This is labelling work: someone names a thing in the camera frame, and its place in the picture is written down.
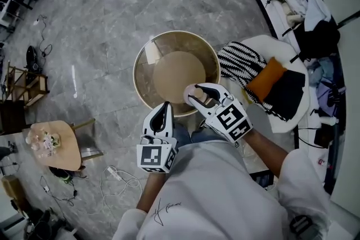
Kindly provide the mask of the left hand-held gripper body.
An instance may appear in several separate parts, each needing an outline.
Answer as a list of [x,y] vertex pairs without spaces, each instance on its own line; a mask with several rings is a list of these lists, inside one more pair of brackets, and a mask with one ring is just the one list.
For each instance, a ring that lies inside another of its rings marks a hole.
[[177,140],[172,137],[143,135],[137,149],[137,166],[147,173],[170,172],[177,155]]

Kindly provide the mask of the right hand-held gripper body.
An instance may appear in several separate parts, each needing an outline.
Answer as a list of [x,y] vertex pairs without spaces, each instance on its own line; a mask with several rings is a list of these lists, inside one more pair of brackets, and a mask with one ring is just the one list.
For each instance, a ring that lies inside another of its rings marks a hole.
[[242,104],[232,94],[225,95],[207,112],[206,123],[235,146],[253,128]]

